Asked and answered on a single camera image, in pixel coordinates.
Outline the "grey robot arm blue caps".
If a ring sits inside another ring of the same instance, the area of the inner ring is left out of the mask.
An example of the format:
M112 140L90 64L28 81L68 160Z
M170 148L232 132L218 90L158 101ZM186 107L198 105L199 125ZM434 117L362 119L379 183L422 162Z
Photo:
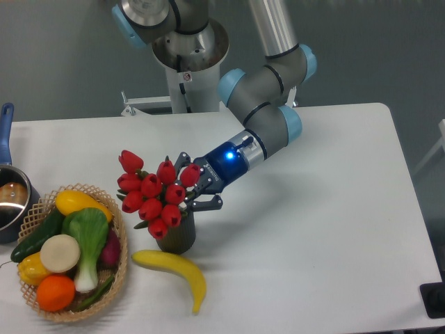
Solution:
M150 46L164 67L173 113L202 113L226 106L243 130L203 157L181 154L175 168L194 163L200 178L191 185L186 207L194 212L222 207L223 189L286 147L302 131L290 104L296 88L316 71L311 49L298 42L283 1L251 1L266 58L253 74L220 73L229 40L209 16L206 1L118 1L112 9L123 36L135 47Z

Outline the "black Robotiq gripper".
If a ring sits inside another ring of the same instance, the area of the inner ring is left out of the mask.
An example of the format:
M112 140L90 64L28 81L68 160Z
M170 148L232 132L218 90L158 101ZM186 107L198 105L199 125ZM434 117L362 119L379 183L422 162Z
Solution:
M177 181L181 174L192 163L191 157L186 152L181 152L174 163ZM243 176L248 171L248 163L236 146L227 141L210 151L203 157L193 160L203 172L194 188L197 195L216 194L210 200L191 200L186 204L192 212L205 212L219 210L223 206L222 198L217 194L223 189Z

